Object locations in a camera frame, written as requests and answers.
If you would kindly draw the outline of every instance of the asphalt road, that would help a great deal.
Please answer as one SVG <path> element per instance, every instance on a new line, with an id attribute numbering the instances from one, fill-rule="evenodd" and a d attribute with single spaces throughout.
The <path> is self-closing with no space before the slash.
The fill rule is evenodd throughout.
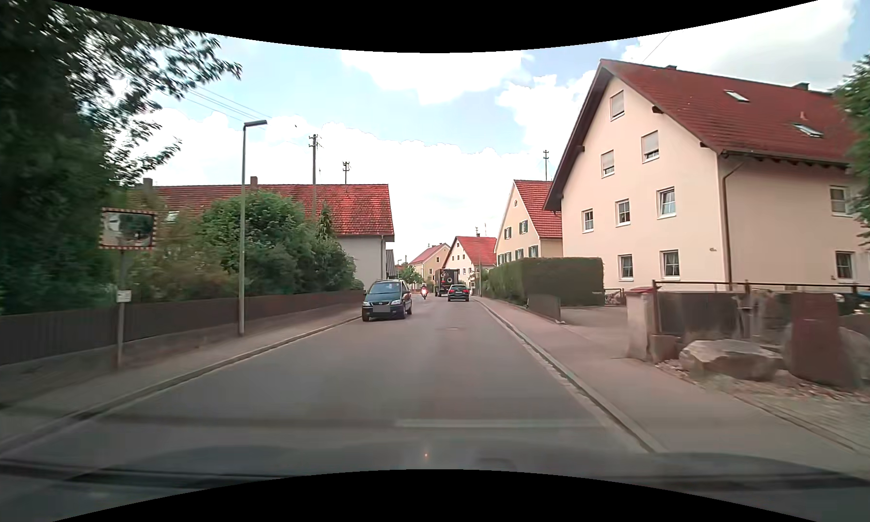
<path id="1" fill-rule="evenodd" d="M 606 453 L 634 450 L 601 411 L 481 304 L 430 296 L 416 297 L 413 306 L 406 319 L 349 322 L 81 422 L 9 456 L 85 469 L 135 468 L 156 459 L 152 471 L 228 473 L 243 465 L 246 472 L 270 474 L 281 472 L 270 458 L 242 463 L 181 455 L 213 447 L 315 450 L 400 441 L 434 447 L 459 436 Z M 168 454 L 173 457 L 162 458 Z M 0 478 L 2 513 L 30 516 L 7 515 L 6 506 L 36 505 L 12 499 L 44 487 L 44 480 Z"/>

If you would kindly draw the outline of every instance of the green hedge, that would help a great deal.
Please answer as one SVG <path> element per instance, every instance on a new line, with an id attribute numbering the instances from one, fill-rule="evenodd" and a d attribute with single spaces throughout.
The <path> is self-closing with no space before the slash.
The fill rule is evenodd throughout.
<path id="1" fill-rule="evenodd" d="M 530 293 L 560 298 L 562 306 L 603 305 L 603 262 L 598 257 L 526 257 L 491 269 L 486 294 L 524 304 Z"/>

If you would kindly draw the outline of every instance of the car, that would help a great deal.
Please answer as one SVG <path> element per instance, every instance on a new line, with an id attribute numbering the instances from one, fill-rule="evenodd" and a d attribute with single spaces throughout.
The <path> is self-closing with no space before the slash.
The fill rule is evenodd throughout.
<path id="1" fill-rule="evenodd" d="M 360 318 L 364 322 L 370 319 L 405 319 L 412 314 L 413 293 L 402 279 L 375 281 L 364 293 L 360 307 Z"/>
<path id="2" fill-rule="evenodd" d="M 449 301 L 470 301 L 470 289 L 463 284 L 452 284 L 448 290 Z"/>

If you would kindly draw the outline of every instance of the street lamp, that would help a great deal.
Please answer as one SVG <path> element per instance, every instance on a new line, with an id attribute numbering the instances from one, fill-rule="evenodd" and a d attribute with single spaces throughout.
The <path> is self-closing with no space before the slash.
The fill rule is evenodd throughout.
<path id="1" fill-rule="evenodd" d="M 242 127 L 242 213 L 238 221 L 238 335 L 244 335 L 244 149 L 248 141 L 248 127 L 266 125 L 266 120 L 246 122 Z"/>

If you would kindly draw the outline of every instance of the skylight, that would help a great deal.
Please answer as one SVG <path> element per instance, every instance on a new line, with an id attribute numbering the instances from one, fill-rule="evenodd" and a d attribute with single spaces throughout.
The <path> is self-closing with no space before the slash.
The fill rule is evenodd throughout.
<path id="1" fill-rule="evenodd" d="M 738 93 L 735 92 L 735 91 L 729 91 L 728 89 L 725 89 L 725 92 L 726 92 L 730 97 L 734 98 L 734 99 L 737 100 L 737 101 L 750 101 L 750 100 L 744 98 L 742 95 L 738 94 Z"/>
<path id="2" fill-rule="evenodd" d="M 821 136 L 825 135 L 824 133 L 818 132 L 808 125 L 793 124 L 793 126 L 796 127 L 797 129 L 799 129 L 800 131 L 804 132 L 805 134 L 812 136 L 812 137 L 821 137 Z"/>

